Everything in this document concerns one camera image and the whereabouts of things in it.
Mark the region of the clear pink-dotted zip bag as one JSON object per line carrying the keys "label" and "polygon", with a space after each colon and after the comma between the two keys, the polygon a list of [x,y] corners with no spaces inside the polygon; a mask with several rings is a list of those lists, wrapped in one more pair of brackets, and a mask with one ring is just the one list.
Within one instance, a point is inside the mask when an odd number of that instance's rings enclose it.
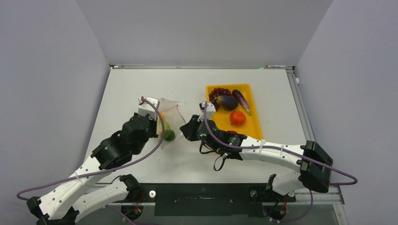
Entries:
{"label": "clear pink-dotted zip bag", "polygon": [[158,110],[160,113],[164,114],[165,116],[164,122],[166,121],[176,134],[176,138],[172,142],[166,142],[164,141],[163,138],[163,141],[160,146],[160,148],[163,149],[166,146],[175,143],[183,138],[183,133],[180,131],[180,127],[186,124],[186,120],[182,117],[179,111],[179,106],[180,106],[179,101],[172,101],[165,98],[160,98],[159,101],[160,101],[160,106]]}

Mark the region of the green orange mango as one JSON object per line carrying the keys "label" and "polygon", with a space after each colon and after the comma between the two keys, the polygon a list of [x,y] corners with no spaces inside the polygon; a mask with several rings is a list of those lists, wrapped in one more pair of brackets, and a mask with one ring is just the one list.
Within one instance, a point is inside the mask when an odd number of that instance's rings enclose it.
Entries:
{"label": "green orange mango", "polygon": [[172,142],[176,138],[175,132],[171,129],[170,125],[165,121],[165,135],[164,135],[164,141],[166,142]]}

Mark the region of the large purple eggplant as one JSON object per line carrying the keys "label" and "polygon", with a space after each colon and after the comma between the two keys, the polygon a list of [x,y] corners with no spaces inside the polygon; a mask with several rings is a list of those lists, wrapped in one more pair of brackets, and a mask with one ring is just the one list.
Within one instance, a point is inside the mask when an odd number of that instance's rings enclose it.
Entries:
{"label": "large purple eggplant", "polygon": [[238,101],[233,96],[227,96],[227,95],[217,96],[215,98],[215,101],[217,102],[218,105],[220,105],[220,107],[222,107],[226,111],[233,111],[239,105]]}

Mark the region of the orange pumpkin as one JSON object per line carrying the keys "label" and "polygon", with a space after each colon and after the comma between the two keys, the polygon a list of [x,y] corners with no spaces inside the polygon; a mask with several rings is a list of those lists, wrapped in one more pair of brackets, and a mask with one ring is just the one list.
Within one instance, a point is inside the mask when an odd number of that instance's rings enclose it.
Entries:
{"label": "orange pumpkin", "polygon": [[233,111],[230,116],[230,123],[234,126],[242,126],[246,122],[246,116],[242,111]]}

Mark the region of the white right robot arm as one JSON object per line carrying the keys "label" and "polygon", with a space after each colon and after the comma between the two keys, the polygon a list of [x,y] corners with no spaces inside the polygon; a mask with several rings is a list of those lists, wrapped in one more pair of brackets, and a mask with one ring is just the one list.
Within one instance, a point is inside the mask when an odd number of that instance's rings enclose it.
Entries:
{"label": "white right robot arm", "polygon": [[272,201],[301,188],[318,193],[329,190],[333,160],[317,142],[307,141],[304,145],[270,143],[220,130],[214,121],[201,120],[198,115],[193,115],[180,131],[188,141],[200,141],[207,146],[223,162],[226,159],[255,160],[289,168],[288,173],[270,175],[265,194]]}

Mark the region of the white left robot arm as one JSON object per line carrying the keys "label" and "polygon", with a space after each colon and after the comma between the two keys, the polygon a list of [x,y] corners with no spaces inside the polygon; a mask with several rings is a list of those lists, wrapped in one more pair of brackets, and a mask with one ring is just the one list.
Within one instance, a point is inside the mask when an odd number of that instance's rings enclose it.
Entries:
{"label": "white left robot arm", "polygon": [[123,175],[115,182],[88,193],[113,169],[125,165],[134,155],[141,153],[150,138],[157,137],[157,113],[140,115],[125,122],[122,129],[104,139],[84,163],[69,177],[46,195],[34,196],[27,201],[31,214],[38,218],[38,225],[74,225],[97,209],[116,201],[137,200],[141,185],[131,175]]}

